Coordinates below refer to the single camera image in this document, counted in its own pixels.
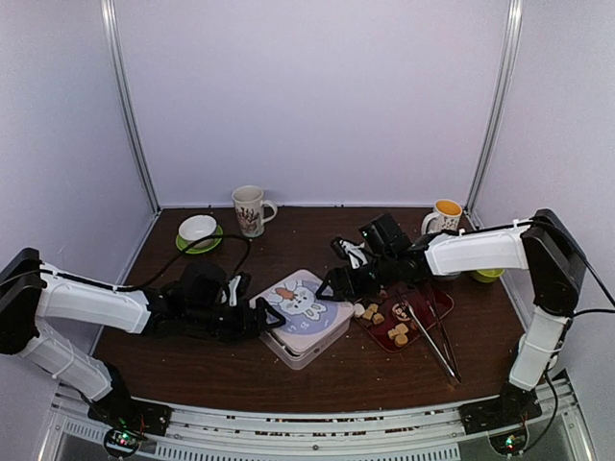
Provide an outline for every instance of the cartoon rabbit print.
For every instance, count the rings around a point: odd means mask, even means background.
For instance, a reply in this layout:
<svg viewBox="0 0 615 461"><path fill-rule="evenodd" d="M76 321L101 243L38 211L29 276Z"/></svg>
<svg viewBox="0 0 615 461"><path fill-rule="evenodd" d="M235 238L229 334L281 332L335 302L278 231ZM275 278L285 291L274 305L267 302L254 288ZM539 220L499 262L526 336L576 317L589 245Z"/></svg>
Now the cartoon rabbit print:
<svg viewBox="0 0 615 461"><path fill-rule="evenodd" d="M320 320L320 314L327 308L315 302L314 294L303 285L302 280L287 281L270 296L270 303L277 304L289 315L305 315L310 320Z"/></svg>

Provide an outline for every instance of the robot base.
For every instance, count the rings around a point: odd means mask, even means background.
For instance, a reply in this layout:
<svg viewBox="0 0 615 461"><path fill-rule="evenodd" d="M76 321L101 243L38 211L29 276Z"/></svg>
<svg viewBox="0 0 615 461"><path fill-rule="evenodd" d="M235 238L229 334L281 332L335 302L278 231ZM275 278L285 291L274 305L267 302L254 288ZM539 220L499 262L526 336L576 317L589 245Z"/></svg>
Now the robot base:
<svg viewBox="0 0 615 461"><path fill-rule="evenodd" d="M526 420L538 418L542 415L542 409L535 392L528 393L527 397L524 405L513 405L516 406L514 411L505 411L507 405L502 396L461 405L459 415L465 433L470 435L485 430L494 431L509 425L518 425L522 422L522 417L526 415Z"/></svg>
<svg viewBox="0 0 615 461"><path fill-rule="evenodd" d="M169 406L159 403L151 403L149 401L133 400L135 410L139 415L143 415L144 432L146 434L159 435L160 437L166 434L166 429L171 420L172 409ZM108 412L102 409L89 408L87 417L94 421L107 423L110 420ZM133 420L126 423L126 428L135 433L141 431L141 420Z"/></svg>

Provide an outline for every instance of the orange liquid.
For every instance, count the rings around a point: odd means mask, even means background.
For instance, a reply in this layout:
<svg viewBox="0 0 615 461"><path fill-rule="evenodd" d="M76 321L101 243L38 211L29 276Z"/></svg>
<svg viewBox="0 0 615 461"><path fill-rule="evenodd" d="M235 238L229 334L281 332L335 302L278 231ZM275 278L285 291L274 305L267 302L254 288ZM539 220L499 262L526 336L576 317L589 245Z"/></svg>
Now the orange liquid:
<svg viewBox="0 0 615 461"><path fill-rule="evenodd" d="M435 209L447 216L458 216L461 214L461 206L451 200L438 200Z"/></svg>

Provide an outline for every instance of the green saucer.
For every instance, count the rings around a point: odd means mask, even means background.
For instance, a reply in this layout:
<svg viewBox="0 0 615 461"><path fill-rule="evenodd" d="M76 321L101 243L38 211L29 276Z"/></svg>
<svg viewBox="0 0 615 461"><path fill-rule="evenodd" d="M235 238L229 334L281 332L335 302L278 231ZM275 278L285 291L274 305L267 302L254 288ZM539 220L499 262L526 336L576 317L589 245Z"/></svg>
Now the green saucer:
<svg viewBox="0 0 615 461"><path fill-rule="evenodd" d="M215 232L213 234L216 235L218 233L222 233L222 228L220 227L220 225L218 225L215 228ZM206 247L203 247L203 248L191 248L190 250L188 250L185 253L187 255L201 255L203 253L207 253L207 252L210 252L211 250L213 250L215 247L220 245L221 241L222 241L221 238L216 238L215 240L213 240L213 242L211 242ZM175 245L177 246L177 249L180 252L182 252L184 250L184 248L188 246L188 244L185 242L185 240L183 240L179 235L177 237L175 237Z"/></svg>

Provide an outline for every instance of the mug handle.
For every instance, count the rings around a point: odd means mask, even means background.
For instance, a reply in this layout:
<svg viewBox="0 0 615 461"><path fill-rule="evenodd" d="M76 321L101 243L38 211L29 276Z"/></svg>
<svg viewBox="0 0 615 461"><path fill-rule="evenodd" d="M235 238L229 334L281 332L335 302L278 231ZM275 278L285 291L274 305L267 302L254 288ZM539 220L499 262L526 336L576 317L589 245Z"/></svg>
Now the mug handle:
<svg viewBox="0 0 615 461"><path fill-rule="evenodd" d="M431 221L433 221L439 215L440 213L434 211L433 213L430 213L425 217L425 219L423 220L423 224L421 225L421 235L425 235L427 233L427 229L430 226Z"/></svg>
<svg viewBox="0 0 615 461"><path fill-rule="evenodd" d="M263 200L262 201L262 205L263 206L269 206L271 208L271 210L273 211L273 214L271 216L269 216L268 218L262 218L262 224L265 224L265 223L268 223L269 221L271 221L273 218L276 217L276 215L278 214L278 207L276 206L276 204L274 204L270 200Z"/></svg>

